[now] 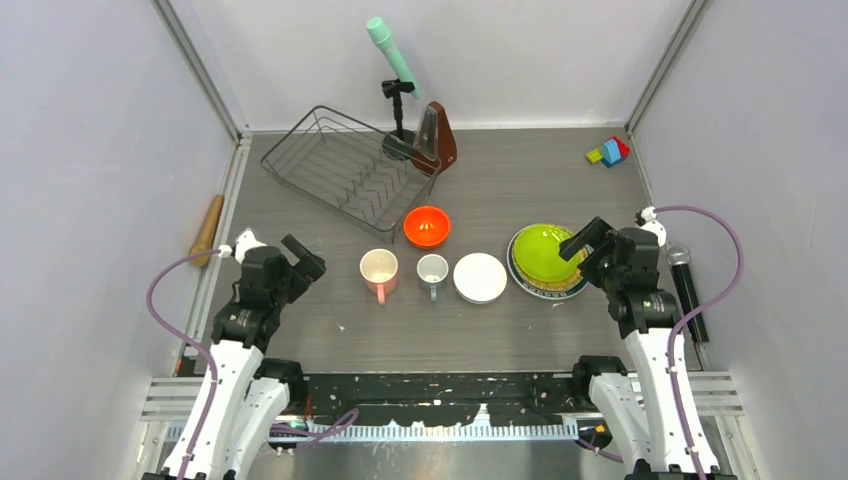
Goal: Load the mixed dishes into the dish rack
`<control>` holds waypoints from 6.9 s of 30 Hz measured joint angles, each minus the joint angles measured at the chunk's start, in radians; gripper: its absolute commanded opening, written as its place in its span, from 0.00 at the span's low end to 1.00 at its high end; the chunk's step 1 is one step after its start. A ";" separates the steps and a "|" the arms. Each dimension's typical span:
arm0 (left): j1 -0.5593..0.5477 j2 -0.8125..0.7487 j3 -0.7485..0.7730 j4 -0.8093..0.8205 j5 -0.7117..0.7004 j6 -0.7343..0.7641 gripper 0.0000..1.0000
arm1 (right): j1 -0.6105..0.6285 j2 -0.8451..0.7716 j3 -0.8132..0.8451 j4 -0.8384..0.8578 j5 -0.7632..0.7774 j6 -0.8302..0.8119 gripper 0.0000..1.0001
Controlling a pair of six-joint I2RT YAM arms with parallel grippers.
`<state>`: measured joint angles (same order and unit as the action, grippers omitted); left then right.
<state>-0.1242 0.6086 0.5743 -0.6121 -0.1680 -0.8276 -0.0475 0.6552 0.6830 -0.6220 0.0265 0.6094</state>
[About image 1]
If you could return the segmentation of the large green-rimmed plate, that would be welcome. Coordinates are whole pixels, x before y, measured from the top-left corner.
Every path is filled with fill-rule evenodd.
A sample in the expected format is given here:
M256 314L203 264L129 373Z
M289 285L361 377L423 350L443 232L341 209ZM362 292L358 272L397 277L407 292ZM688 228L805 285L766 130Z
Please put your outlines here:
M530 225L518 230L507 245L507 271L512 281L525 293L546 301L564 301L574 298L584 291L588 286L588 281L581 276L579 271L576 272L576 280L570 284L569 288L548 288L544 282L532 280L523 273L514 259L514 245L518 236L529 228Z

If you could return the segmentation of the lime green plate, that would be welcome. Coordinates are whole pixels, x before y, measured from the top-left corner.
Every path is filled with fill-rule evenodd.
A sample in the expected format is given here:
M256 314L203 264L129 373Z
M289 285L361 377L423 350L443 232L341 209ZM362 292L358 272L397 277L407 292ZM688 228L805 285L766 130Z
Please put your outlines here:
M585 250L567 259L560 256L560 244L572 236L571 230L556 224L529 225L518 233L513 242L514 262L535 280L545 283L565 281L577 272L585 257Z

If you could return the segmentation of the black wire dish rack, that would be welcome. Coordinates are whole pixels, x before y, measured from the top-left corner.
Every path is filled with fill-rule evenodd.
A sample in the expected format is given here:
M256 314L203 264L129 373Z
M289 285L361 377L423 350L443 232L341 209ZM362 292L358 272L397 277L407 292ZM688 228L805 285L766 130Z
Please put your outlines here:
M312 107L260 159L278 183L386 243L422 204L442 161L325 105Z

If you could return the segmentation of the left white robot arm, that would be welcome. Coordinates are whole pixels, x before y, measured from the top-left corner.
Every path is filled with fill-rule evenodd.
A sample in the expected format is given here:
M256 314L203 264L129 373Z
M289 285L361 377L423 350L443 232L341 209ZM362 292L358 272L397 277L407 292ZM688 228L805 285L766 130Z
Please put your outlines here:
M324 260L287 235L283 247L297 259L259 241L251 229L215 255L232 257L240 277L215 315L209 348L193 339L207 369L187 423L157 479L244 479L281 413L298 412L307 398L299 362L269 358L282 309L299 299L326 271Z

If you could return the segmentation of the woven bamboo tray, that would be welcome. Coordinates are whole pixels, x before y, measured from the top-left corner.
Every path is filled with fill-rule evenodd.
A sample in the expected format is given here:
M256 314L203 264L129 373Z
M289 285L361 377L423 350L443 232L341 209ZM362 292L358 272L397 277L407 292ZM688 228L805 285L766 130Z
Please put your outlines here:
M587 250L586 248L583 248L583 249L581 249L581 250L585 250L585 253L584 253L585 257L584 257L584 259L583 259L583 260L585 260L585 259L586 259L586 257L588 256L588 250ZM559 288L569 288L569 287L570 287L570 284L571 284L572 282L574 282L575 280L576 280L576 273L575 273L575 274L573 274L573 275L572 275L569 279L567 279L567 280L565 280L565 281L562 281L562 282L558 282L558 283L545 283L545 282L544 282L544 283L545 283L545 284L547 284L548 288L551 288L551 287L554 287L554 288L556 288L556 287L559 287Z

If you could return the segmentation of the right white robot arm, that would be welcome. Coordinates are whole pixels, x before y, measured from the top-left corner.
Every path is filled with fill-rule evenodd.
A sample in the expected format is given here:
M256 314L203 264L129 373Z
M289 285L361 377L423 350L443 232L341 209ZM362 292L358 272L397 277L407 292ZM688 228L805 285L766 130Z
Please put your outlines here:
M629 479L725 479L704 436L682 350L684 322L676 298L659 286L662 227L615 229L593 218L561 242L559 255L573 258L582 277L602 290L608 313L633 360L641 399L635 398L622 361L583 355L574 365L571 397L598 410L627 468Z

